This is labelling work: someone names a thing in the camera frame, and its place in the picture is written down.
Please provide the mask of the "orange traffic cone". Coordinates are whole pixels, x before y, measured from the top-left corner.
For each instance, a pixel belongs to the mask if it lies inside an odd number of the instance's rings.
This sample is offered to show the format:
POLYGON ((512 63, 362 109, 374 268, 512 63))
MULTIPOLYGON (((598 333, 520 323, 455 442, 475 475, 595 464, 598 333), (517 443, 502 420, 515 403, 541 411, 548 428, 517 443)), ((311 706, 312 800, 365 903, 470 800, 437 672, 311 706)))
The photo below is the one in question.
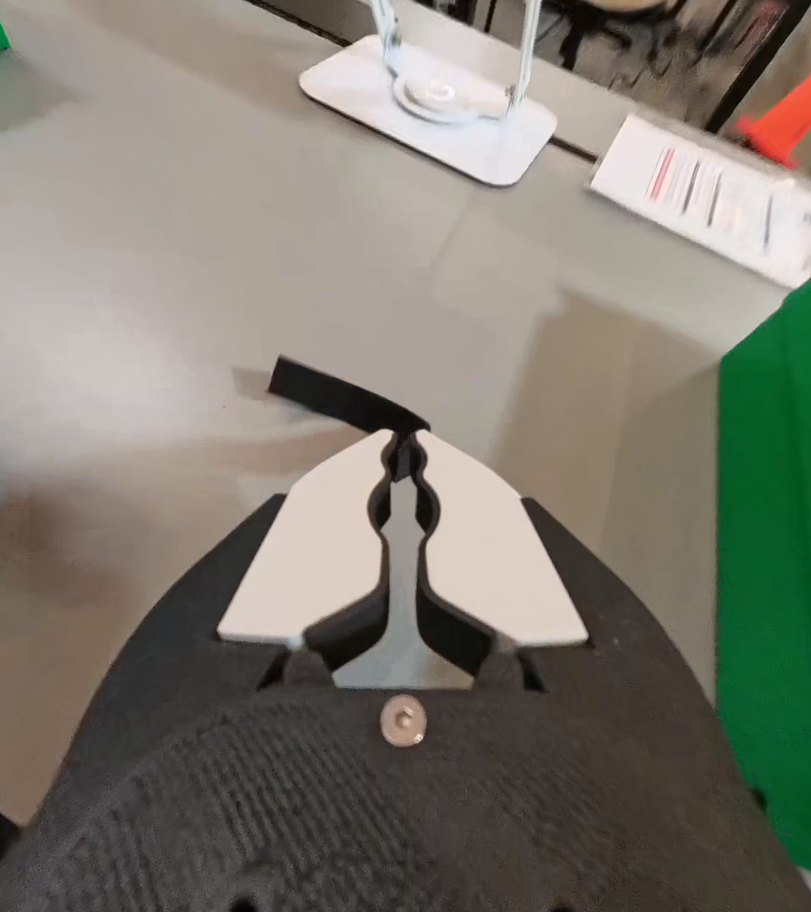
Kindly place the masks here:
POLYGON ((792 153, 811 131, 811 74, 759 119, 740 118, 736 129, 754 154, 794 170, 792 153))

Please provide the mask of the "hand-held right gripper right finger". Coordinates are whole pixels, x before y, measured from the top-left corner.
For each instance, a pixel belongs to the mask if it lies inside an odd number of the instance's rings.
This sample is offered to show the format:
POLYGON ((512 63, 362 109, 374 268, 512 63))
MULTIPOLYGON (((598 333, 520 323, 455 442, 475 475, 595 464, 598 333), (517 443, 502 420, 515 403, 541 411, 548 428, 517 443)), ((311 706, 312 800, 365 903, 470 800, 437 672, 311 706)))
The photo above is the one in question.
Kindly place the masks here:
POLYGON ((423 643, 445 659, 585 644, 589 633, 519 493, 429 430, 410 447, 423 643))

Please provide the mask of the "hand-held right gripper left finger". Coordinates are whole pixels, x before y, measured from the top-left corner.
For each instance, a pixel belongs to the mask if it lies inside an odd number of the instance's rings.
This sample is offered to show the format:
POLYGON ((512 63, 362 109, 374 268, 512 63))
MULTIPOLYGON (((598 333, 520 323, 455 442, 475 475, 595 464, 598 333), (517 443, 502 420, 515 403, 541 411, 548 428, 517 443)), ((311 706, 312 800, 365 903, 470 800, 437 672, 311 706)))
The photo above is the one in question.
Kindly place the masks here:
POLYGON ((378 430, 292 485, 217 625, 222 640, 300 647, 377 588, 384 546, 369 503, 394 439, 378 430))

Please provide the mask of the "white metal desk stand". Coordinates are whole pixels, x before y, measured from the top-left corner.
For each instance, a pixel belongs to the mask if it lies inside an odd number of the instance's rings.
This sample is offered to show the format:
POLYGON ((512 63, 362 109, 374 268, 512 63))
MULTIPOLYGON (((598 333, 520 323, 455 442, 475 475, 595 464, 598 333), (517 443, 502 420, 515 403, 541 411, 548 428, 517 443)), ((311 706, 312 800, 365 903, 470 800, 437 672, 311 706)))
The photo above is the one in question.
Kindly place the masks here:
POLYGON ((369 6, 375 33, 300 74, 303 94, 489 187, 516 185, 558 122, 526 98, 541 2, 526 2, 512 85, 405 42, 391 2, 369 6))

